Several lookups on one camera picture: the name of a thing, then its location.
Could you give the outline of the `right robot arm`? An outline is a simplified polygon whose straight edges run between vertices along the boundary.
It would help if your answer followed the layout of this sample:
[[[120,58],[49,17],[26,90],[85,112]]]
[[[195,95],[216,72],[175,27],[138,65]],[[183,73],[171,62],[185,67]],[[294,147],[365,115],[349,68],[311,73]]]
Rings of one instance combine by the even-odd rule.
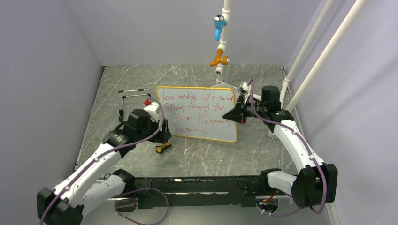
[[[296,166],[297,175],[280,169],[264,170],[260,174],[259,190],[269,195],[275,190],[293,198],[300,208],[323,210],[336,198],[338,170],[334,164],[327,164],[310,147],[299,131],[292,114],[281,108],[279,89],[263,86],[261,97],[256,97],[252,86],[244,82],[238,89],[236,106],[223,115],[224,119],[245,124],[247,118],[260,119],[283,144]]]

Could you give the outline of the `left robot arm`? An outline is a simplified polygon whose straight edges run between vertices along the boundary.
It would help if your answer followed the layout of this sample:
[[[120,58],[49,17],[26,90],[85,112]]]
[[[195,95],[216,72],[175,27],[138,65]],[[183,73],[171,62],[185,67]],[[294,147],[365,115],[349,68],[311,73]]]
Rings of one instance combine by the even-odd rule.
[[[150,103],[134,109],[126,121],[107,133],[95,152],[68,178],[54,188],[37,194],[37,215],[41,225],[78,225],[83,218],[111,197],[128,197],[151,191],[140,186],[136,177],[124,169],[114,171],[107,179],[97,180],[107,169],[145,141],[169,146],[171,133],[163,108]]]

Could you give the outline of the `yellow black eraser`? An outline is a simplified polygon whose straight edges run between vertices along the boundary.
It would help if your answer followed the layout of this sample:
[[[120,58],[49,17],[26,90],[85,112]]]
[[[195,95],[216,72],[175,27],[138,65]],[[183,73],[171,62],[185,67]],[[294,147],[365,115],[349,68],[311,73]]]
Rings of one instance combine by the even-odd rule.
[[[155,147],[155,151],[158,154],[162,154],[164,152],[164,150],[169,149],[172,147],[172,144],[170,142],[166,142],[161,146],[156,146]]]

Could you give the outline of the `yellow-framed whiteboard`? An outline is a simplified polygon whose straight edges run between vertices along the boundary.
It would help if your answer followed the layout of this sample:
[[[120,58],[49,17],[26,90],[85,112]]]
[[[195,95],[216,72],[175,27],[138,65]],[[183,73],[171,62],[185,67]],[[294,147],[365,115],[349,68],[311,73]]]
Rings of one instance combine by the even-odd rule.
[[[159,86],[156,95],[173,136],[237,141],[236,123],[223,118],[236,103],[232,89]]]

